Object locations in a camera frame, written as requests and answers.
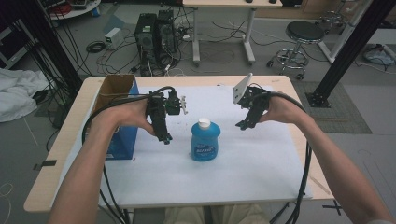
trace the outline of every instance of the hand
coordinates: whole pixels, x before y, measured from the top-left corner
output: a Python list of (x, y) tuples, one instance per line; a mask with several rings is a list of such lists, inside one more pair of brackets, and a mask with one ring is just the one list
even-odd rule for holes
[(294, 103), (278, 96), (271, 97), (268, 112), (260, 118), (259, 122), (274, 120), (282, 123), (294, 123), (296, 125), (304, 122), (310, 117)]
[(123, 105), (110, 107), (102, 111), (93, 120), (95, 123), (105, 123), (119, 126), (136, 126), (145, 129), (151, 135), (155, 135), (154, 129), (146, 118), (146, 106), (148, 100), (139, 100)]

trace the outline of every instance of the forearm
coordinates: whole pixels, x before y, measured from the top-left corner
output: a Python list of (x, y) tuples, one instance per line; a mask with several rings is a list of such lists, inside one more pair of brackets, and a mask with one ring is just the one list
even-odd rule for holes
[(297, 124), (313, 148), (323, 174), (337, 201), (354, 223), (373, 218), (392, 221), (370, 182), (350, 158), (310, 117)]
[(49, 223), (94, 223), (113, 118), (93, 122), (86, 142), (58, 191)]

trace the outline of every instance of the bottle label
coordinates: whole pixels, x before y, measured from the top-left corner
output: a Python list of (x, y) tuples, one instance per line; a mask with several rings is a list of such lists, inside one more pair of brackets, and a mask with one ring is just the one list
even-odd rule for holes
[(206, 144), (197, 144), (197, 146), (194, 148), (194, 151), (198, 156), (203, 157), (214, 153), (215, 148)]

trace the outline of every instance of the wrist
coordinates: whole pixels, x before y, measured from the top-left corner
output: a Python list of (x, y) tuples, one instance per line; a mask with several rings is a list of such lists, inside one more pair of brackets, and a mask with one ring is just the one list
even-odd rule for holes
[(312, 128), (313, 125), (316, 125), (315, 120), (307, 114), (300, 116), (294, 124), (303, 132)]
[(93, 120), (91, 127), (114, 132), (120, 126), (120, 116), (113, 108), (106, 109), (99, 113)]

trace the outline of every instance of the caster wheel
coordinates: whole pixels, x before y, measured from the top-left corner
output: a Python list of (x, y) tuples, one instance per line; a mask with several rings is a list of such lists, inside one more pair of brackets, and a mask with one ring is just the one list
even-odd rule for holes
[(274, 61), (269, 61), (269, 62), (267, 63), (267, 67), (272, 67), (272, 65), (274, 65)]
[(284, 55), (282, 55), (282, 58), (280, 58), (279, 60), (281, 62), (285, 62), (287, 58), (288, 58), (288, 55), (284, 54)]
[(296, 77), (297, 80), (303, 80), (304, 79), (304, 75), (303, 74), (299, 74)]

